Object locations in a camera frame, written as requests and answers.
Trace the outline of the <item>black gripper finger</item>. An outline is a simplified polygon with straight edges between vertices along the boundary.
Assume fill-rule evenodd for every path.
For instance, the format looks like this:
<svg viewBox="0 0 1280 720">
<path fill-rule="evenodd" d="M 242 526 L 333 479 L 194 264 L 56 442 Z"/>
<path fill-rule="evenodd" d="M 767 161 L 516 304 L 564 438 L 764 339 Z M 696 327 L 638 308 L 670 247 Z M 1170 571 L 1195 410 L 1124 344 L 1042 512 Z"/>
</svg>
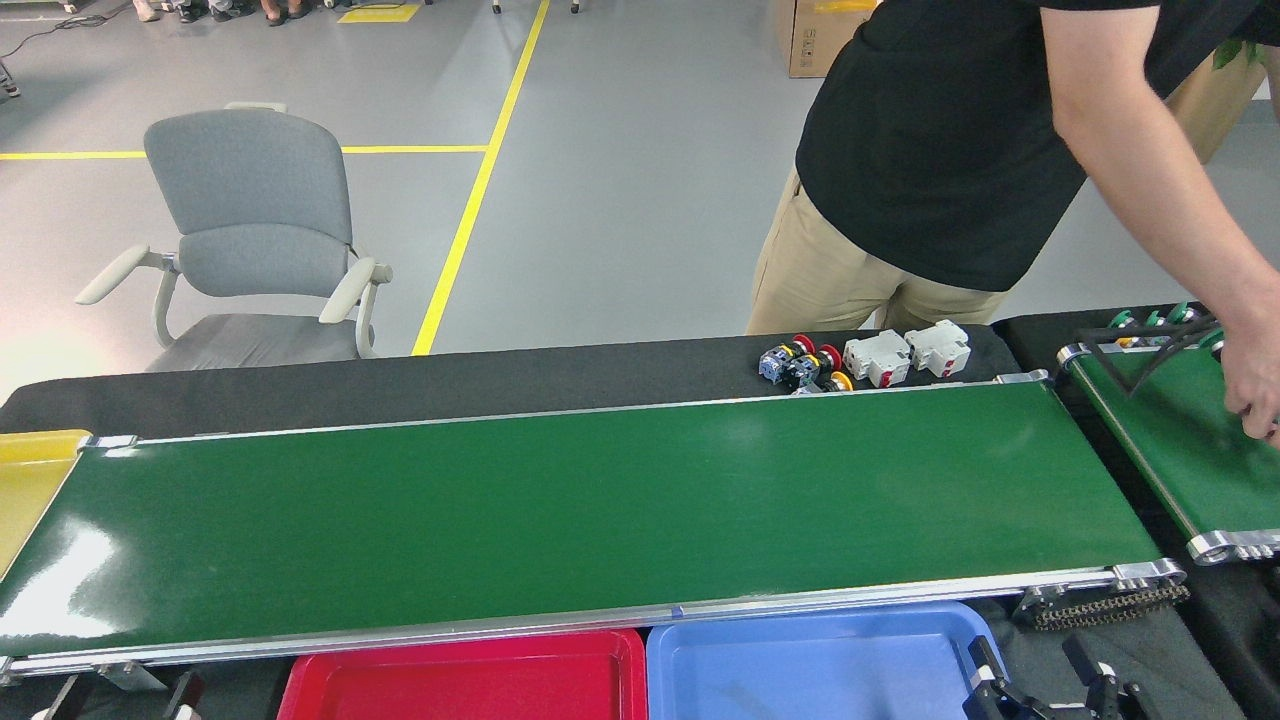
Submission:
<svg viewBox="0 0 1280 720">
<path fill-rule="evenodd" d="M 172 696 L 165 707 L 165 719 L 200 720 L 197 706 L 204 692 L 205 682 L 196 670 L 180 674 L 172 688 Z"/>
<path fill-rule="evenodd" d="M 31 720 L 76 720 L 91 696 L 91 678 L 87 675 L 68 676 L 49 706 L 31 715 Z"/>
<path fill-rule="evenodd" d="M 972 692 L 965 700 L 968 719 L 1051 719 L 1048 705 L 1010 682 L 986 635 L 977 635 L 968 652 L 975 664 Z"/>
<path fill-rule="evenodd" d="M 1137 682 L 1121 682 L 1085 639 L 1070 634 L 1062 643 L 1073 670 L 1087 688 L 1084 707 L 1092 719 L 1161 719 L 1155 701 Z"/>
</svg>

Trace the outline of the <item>person's right hand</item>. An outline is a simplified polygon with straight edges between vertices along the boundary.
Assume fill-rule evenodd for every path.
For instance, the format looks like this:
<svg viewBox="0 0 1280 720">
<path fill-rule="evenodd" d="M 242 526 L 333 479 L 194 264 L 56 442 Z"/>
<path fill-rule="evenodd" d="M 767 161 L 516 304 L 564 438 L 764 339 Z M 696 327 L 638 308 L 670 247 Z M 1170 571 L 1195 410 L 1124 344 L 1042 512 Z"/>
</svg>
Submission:
<svg viewBox="0 0 1280 720">
<path fill-rule="evenodd" d="M 1225 407 L 1238 415 L 1248 437 L 1277 448 L 1277 325 L 1262 320 L 1224 320 L 1222 328 Z"/>
</svg>

